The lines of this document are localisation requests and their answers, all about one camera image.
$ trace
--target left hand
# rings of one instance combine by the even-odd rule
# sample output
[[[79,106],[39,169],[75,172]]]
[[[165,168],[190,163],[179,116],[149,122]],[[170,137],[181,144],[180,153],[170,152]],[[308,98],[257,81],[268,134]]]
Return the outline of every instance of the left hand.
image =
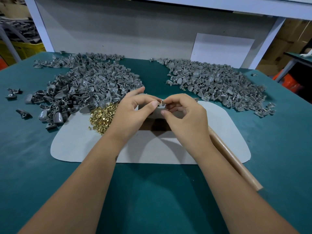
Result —
[[[125,145],[128,140],[140,129],[145,119],[157,108],[160,98],[142,94],[145,87],[130,91],[119,103],[111,125],[105,132],[106,136]],[[140,104],[146,104],[135,111]]]

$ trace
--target white shelf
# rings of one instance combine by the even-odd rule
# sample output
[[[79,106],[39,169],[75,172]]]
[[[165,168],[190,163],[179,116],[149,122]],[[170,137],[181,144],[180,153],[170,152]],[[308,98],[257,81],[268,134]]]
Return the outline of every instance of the white shelf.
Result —
[[[150,0],[166,3],[241,11],[254,14],[312,20],[312,5],[284,0]]]

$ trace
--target fingernail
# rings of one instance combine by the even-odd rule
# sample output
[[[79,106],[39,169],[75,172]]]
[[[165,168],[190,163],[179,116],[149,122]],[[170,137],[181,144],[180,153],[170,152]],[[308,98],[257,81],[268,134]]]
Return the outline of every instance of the fingernail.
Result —
[[[156,106],[158,105],[158,102],[157,102],[157,101],[153,101],[153,102],[152,102],[152,105],[153,105],[154,107],[156,107]]]

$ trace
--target forearm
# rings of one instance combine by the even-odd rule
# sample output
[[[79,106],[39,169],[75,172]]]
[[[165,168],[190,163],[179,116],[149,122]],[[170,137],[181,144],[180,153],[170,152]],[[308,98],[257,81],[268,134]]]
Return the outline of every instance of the forearm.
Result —
[[[201,168],[231,234],[298,233],[214,147],[198,156]]]
[[[95,233],[121,148],[104,135],[19,233]]]

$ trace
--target yellow crate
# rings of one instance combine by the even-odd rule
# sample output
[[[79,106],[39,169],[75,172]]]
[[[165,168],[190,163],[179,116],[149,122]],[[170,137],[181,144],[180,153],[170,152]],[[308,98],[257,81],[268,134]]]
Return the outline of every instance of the yellow crate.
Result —
[[[39,52],[45,52],[43,43],[38,44],[19,43],[19,42],[11,42],[11,43],[22,60],[31,57]],[[0,40],[0,55],[8,65],[13,65],[16,63],[14,57],[12,56],[9,49],[6,47],[6,44],[2,40]]]

